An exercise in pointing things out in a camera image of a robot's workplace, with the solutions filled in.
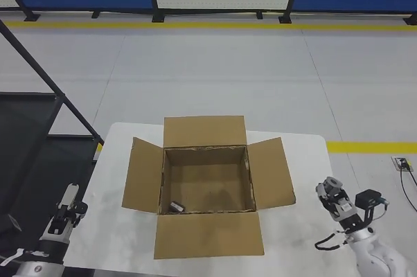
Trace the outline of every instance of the gray floor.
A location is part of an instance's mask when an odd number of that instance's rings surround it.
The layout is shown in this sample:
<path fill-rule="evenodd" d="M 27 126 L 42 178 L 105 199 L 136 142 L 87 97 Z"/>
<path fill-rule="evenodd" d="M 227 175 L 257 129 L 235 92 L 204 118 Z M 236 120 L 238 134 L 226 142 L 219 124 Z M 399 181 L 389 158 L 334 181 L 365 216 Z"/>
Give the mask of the gray floor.
<path fill-rule="evenodd" d="M 69 20 L 61 14 L 46 18 Z M 89 15 L 75 18 L 90 20 Z M 343 24 L 317 17 L 294 20 Z M 402 24 L 398 18 L 364 23 L 379 21 Z M 417 33 L 13 31 L 104 137 L 118 121 L 162 124 L 164 116 L 240 114 L 252 130 L 320 134 L 328 141 L 417 141 Z M 49 92 L 1 36 L 0 91 Z M 87 133 L 66 109 L 51 132 Z M 407 157 L 417 178 L 417 154 Z M 375 226 L 417 276 L 417 214 L 402 194 L 390 154 L 331 154 L 330 161 L 350 195 L 374 188 L 390 200 Z M 405 184 L 417 203 L 408 176 Z"/>

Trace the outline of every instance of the blue barrier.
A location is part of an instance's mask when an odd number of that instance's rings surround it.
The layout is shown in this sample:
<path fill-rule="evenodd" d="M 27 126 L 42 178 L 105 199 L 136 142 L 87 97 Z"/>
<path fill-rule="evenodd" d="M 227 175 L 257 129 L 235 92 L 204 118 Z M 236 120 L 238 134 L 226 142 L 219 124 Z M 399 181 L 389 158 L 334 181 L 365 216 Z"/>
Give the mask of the blue barrier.
<path fill-rule="evenodd" d="M 27 8 L 151 9 L 151 0 L 24 0 Z"/>
<path fill-rule="evenodd" d="M 417 0 L 295 0 L 293 9 L 297 11 L 410 12 L 417 11 Z"/>

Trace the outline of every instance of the yellow tape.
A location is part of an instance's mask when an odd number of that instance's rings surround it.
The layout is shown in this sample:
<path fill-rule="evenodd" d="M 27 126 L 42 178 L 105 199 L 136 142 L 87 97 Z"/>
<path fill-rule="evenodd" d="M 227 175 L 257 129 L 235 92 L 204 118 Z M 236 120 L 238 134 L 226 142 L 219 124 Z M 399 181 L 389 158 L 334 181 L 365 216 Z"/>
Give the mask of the yellow tape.
<path fill-rule="evenodd" d="M 222 22 L 71 22 L 71 21 L 6 21 L 11 28 L 214 28 L 214 29 L 295 29 L 295 30 L 353 30 L 353 31 L 405 31 L 417 32 L 417 26 L 398 25 L 333 25 L 333 24 L 266 24 Z"/>
<path fill-rule="evenodd" d="M 417 154 L 417 143 L 328 141 L 329 153 Z"/>

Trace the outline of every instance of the white tabletop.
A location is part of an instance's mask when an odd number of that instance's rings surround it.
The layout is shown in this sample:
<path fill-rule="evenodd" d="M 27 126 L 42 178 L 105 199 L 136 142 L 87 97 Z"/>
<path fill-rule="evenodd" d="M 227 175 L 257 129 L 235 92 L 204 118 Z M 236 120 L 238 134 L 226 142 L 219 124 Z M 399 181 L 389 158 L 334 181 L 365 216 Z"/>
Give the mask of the white tabletop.
<path fill-rule="evenodd" d="M 161 125 L 112 125 L 84 197 L 89 210 L 71 235 L 66 266 L 168 276 L 358 276 L 348 247 L 314 248 L 339 225 L 314 191 L 332 176 L 326 142 L 307 134 L 247 131 L 249 143 L 282 138 L 296 195 L 295 205 L 259 211 L 265 255 L 153 260 L 157 216 L 121 203 L 132 138 L 162 145 L 162 135 Z"/>

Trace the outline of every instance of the electrical outlet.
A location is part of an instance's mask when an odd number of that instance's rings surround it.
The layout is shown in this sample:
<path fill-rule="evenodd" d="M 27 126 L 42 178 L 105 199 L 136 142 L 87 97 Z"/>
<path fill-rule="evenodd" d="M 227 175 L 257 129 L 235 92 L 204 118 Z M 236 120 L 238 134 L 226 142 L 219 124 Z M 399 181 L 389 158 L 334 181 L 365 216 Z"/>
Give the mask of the electrical outlet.
<path fill-rule="evenodd" d="M 405 161 L 409 164 L 410 171 L 414 171 L 414 169 L 411 166 L 410 160 L 406 157 L 391 157 L 391 160 L 393 161 L 393 164 L 395 165 L 396 171 L 401 171 L 401 160 L 405 159 Z"/>

